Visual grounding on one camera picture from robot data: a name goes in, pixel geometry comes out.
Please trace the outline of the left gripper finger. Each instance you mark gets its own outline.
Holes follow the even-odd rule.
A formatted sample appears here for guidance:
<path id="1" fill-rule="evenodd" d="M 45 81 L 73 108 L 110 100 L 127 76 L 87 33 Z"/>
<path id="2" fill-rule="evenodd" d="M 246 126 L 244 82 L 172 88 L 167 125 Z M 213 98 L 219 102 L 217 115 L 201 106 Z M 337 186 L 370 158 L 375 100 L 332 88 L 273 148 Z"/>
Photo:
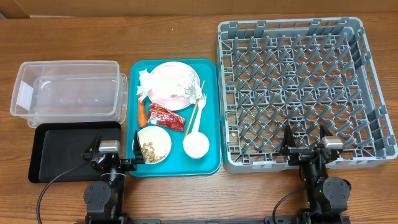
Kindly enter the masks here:
<path id="1" fill-rule="evenodd" d="M 138 132 L 135 131 L 134 133 L 134 141 L 133 141 L 133 154 L 134 160 L 136 164 L 145 164 L 146 160 L 142 152 L 142 146 L 139 142 L 139 135 Z"/>
<path id="2" fill-rule="evenodd" d="M 94 138 L 94 140 L 90 143 L 88 146 L 88 149 L 86 150 L 89 153 L 96 152 L 100 146 L 101 143 L 101 133 L 98 132 Z"/>

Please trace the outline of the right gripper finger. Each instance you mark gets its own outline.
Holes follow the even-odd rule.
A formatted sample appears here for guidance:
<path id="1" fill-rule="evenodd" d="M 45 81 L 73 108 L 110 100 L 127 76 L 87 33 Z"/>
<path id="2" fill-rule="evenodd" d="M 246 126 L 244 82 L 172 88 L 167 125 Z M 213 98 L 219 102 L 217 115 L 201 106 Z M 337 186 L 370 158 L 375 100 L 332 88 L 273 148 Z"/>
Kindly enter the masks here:
<path id="1" fill-rule="evenodd" d="M 288 147 L 295 147 L 295 139 L 290 126 L 286 124 L 281 149 L 287 149 Z"/>
<path id="2" fill-rule="evenodd" d="M 324 125 L 320 125 L 320 144 L 323 146 L 331 146 L 333 140 L 333 135 Z"/>

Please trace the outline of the rice and peanut shells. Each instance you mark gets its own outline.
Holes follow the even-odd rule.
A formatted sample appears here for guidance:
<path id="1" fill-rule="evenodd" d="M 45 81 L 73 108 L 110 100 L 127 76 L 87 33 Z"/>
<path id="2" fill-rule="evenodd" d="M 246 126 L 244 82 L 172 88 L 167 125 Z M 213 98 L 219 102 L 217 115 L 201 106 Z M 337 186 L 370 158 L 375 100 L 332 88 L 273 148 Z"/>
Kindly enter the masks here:
<path id="1" fill-rule="evenodd" d="M 144 143 L 142 145 L 142 153 L 144 155 L 145 161 L 148 164 L 153 164 L 160 162 L 167 155 L 167 150 L 157 149 L 154 147 L 153 143 Z"/>

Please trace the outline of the white bowl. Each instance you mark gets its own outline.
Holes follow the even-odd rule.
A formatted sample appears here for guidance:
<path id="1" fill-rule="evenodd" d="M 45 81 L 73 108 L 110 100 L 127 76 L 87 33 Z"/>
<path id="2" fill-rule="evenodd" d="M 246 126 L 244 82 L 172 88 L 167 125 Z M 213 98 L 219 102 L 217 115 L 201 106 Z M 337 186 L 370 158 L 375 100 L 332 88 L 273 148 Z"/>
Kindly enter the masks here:
<path id="1" fill-rule="evenodd" d="M 169 155 L 169 153 L 171 151 L 171 147 L 172 147 L 172 141 L 171 141 L 170 135 L 168 134 L 168 132 L 165 129 L 163 129 L 159 126 L 147 126 L 143 129 L 141 129 L 140 131 L 138 131 L 138 135 L 139 135 L 139 142 L 140 142 L 141 146 L 144 143 L 152 142 L 155 148 L 167 150 L 167 155 L 160 162 L 164 161 L 165 158 Z"/>

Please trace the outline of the orange carrot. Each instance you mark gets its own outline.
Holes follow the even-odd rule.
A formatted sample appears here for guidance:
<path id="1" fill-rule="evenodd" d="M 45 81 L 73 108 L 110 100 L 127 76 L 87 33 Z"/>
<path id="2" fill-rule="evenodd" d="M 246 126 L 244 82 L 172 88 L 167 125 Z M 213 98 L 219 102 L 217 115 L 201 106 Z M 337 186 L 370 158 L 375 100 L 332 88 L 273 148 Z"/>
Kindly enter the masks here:
<path id="1" fill-rule="evenodd" d="M 140 95 L 138 97 L 138 108 L 137 108 L 137 123 L 140 128 L 144 128 L 147 126 L 147 116 L 146 116 L 146 109 L 144 100 L 140 100 Z"/>

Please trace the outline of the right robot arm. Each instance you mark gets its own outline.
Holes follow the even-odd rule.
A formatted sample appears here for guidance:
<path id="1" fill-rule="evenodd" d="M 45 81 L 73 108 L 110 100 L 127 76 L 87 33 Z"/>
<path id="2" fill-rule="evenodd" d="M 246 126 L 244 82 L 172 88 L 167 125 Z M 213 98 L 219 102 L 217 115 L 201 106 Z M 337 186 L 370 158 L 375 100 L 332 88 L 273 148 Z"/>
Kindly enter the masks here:
<path id="1" fill-rule="evenodd" d="M 351 184 L 339 177 L 330 177 L 326 165 L 339 158 L 343 151 L 340 138 L 332 135 L 325 125 L 320 126 L 320 142 L 313 148 L 298 148 L 289 125 L 285 126 L 279 154 L 288 156 L 288 165 L 299 168 L 304 187 L 289 193 L 278 201 L 272 211 L 272 221 L 279 205 L 294 195 L 305 191 L 308 208 L 301 208 L 289 218 L 291 223 L 349 223 L 342 213 L 348 209 Z"/>

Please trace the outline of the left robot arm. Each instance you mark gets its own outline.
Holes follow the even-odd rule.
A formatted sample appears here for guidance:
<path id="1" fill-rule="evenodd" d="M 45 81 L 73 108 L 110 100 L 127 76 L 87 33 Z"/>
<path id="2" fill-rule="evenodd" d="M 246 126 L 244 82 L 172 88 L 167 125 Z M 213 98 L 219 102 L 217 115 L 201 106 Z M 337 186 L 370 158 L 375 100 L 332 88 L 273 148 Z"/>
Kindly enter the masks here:
<path id="1" fill-rule="evenodd" d="M 121 158 L 118 140 L 105 141 L 101 137 L 98 132 L 83 153 L 83 159 L 101 173 L 100 180 L 87 186 L 84 192 L 85 223 L 132 223 L 131 217 L 123 212 L 123 200 L 126 173 L 136 171 L 139 164 L 146 163 L 138 134 L 134 135 L 132 159 Z"/>

